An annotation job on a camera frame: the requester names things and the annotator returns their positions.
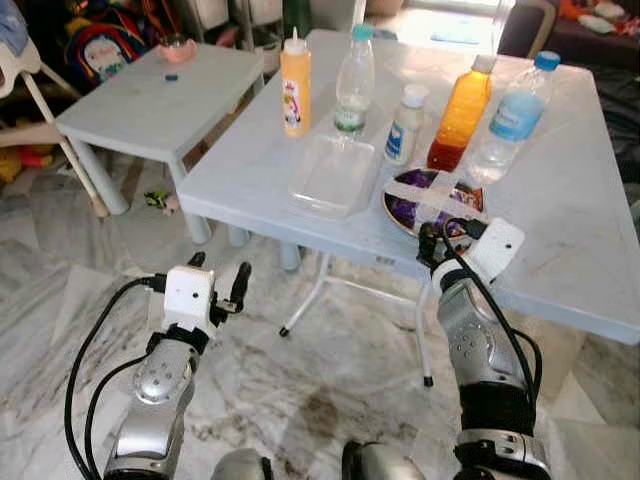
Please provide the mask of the blue label water bottle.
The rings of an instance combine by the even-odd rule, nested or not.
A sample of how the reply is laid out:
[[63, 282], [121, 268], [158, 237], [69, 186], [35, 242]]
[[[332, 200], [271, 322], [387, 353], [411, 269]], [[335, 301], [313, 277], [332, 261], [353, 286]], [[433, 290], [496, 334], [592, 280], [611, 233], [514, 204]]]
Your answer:
[[553, 73], [559, 65], [558, 52], [540, 51], [531, 67], [513, 79], [485, 133], [468, 147], [463, 163], [468, 178], [480, 186], [490, 186], [512, 168], [548, 108], [554, 90]]

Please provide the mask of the small white bottle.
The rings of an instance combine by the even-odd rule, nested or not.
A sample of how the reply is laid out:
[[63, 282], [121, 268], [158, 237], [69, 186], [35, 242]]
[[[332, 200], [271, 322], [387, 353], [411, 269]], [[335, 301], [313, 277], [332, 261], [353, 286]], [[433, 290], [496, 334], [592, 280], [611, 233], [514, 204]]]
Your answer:
[[388, 132], [384, 157], [390, 165], [410, 163], [417, 136], [425, 119], [425, 102], [429, 88], [425, 84], [407, 84], [403, 88], [396, 115]]

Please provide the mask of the small white table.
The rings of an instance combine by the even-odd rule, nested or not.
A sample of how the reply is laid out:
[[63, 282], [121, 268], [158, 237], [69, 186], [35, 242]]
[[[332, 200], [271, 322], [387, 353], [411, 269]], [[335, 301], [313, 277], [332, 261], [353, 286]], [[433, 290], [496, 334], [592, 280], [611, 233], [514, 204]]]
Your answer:
[[[56, 116], [111, 215], [128, 210], [110, 175], [95, 155], [96, 147], [168, 165], [175, 186], [188, 173], [183, 159], [244, 93], [262, 87], [264, 58], [214, 45], [198, 45], [195, 58], [170, 64], [157, 49], [133, 61], [114, 77]], [[166, 86], [166, 76], [177, 76]]]

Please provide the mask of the clear bottle with teal cap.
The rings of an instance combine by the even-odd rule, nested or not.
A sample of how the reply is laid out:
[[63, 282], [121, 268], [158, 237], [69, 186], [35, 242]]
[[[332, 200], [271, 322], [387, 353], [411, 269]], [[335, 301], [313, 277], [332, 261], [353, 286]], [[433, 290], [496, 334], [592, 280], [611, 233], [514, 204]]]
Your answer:
[[376, 65], [369, 24], [352, 29], [352, 42], [335, 83], [334, 127], [339, 132], [356, 134], [365, 128], [376, 87]]

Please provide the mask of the grey robot left leg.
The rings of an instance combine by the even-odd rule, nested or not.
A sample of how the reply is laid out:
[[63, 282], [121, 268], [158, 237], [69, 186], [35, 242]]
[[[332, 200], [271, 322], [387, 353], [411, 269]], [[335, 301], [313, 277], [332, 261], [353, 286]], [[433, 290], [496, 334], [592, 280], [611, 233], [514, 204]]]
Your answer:
[[255, 449], [238, 449], [220, 458], [209, 480], [274, 480], [273, 466]]

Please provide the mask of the yellow and red toy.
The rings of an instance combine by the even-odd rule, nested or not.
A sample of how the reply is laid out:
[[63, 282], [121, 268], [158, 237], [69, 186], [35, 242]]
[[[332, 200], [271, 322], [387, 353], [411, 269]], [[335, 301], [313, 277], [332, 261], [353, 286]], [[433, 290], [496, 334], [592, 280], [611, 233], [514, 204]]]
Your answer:
[[54, 146], [0, 147], [0, 186], [10, 184], [26, 169], [44, 169], [54, 163]]

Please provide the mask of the clear plastic food container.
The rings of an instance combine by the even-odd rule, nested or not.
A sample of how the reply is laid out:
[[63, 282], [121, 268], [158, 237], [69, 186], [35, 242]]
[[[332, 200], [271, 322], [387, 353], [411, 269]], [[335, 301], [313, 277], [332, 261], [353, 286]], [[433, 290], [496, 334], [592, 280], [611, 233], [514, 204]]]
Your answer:
[[294, 157], [289, 182], [294, 209], [342, 221], [369, 205], [380, 172], [380, 157], [370, 143], [343, 134], [311, 134]]

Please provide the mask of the grey robot right leg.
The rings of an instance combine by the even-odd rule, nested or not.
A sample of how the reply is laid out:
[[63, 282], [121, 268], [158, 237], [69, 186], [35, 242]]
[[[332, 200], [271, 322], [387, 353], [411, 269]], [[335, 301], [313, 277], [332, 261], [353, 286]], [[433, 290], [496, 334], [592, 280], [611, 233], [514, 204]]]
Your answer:
[[412, 462], [389, 445], [347, 442], [340, 457], [340, 480], [426, 480]]

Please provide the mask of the white high chair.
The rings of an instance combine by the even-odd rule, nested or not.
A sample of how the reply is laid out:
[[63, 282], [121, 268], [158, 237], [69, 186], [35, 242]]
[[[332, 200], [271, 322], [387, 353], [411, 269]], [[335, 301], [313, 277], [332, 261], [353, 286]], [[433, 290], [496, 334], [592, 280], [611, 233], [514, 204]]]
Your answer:
[[54, 115], [45, 99], [44, 93], [35, 82], [36, 74], [45, 74], [52, 82], [78, 99], [79, 93], [68, 82], [55, 73], [38, 55], [35, 44], [29, 40], [26, 19], [20, 14], [14, 0], [0, 0], [0, 100], [10, 96], [17, 81], [26, 83], [27, 92], [42, 115], [40, 123], [18, 125], [8, 128], [0, 122], [0, 148], [12, 146], [52, 145], [56, 143], [67, 156], [79, 182], [90, 197], [96, 214], [105, 218], [110, 214], [108, 205], [92, 183], [90, 175], [81, 165], [68, 138], [54, 125]]

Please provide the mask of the small green black toy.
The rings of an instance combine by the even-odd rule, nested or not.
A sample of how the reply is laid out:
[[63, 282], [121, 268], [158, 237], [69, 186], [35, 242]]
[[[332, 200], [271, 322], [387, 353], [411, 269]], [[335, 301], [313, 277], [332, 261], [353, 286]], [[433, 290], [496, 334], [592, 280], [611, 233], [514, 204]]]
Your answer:
[[174, 195], [173, 192], [163, 191], [163, 189], [143, 193], [143, 200], [151, 209], [156, 209], [165, 215], [173, 215], [180, 211], [177, 195]]

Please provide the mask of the yellow squeeze bottle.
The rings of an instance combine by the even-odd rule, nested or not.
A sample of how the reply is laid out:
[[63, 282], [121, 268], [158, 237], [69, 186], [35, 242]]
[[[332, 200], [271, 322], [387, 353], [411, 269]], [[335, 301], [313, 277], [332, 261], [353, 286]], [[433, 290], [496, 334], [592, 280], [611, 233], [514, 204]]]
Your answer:
[[300, 37], [298, 28], [294, 27], [280, 54], [283, 127], [289, 137], [305, 136], [314, 119], [311, 113], [311, 67], [311, 51], [305, 38]]

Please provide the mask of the orange and white clothes pile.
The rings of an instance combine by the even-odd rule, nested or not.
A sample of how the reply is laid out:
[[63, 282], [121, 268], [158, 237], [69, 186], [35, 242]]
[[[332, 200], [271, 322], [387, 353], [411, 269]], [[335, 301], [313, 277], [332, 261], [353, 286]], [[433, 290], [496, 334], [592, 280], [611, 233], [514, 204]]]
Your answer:
[[575, 20], [596, 35], [636, 36], [640, 18], [621, 0], [557, 0], [559, 17]]

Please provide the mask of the grey robot leg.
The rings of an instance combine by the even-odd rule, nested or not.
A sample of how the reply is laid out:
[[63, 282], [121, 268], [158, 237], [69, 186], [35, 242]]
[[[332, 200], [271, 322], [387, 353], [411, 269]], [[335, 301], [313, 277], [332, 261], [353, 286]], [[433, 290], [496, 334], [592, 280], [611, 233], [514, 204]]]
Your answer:
[[209, 480], [274, 480], [273, 466], [255, 449], [238, 449], [220, 458]]
[[340, 480], [426, 480], [412, 462], [389, 445], [347, 442], [340, 457]]

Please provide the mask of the pink bowl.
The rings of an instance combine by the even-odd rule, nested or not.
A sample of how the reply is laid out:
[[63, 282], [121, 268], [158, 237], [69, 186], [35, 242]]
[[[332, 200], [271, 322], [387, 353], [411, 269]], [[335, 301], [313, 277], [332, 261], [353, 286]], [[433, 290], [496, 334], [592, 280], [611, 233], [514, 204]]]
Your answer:
[[174, 33], [174, 35], [165, 36], [157, 45], [157, 50], [168, 63], [177, 65], [195, 58], [198, 44], [182, 33]]

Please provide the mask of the taped plate with purple food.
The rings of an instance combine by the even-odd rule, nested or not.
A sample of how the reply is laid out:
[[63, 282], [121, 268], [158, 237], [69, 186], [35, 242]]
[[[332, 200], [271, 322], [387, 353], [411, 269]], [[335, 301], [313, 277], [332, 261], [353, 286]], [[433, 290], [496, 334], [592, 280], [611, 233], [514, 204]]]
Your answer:
[[484, 212], [484, 191], [471, 186], [460, 174], [430, 169], [410, 169], [385, 184], [385, 210], [401, 227], [419, 234], [424, 223], [435, 224], [445, 234], [445, 221], [472, 218], [489, 223]]

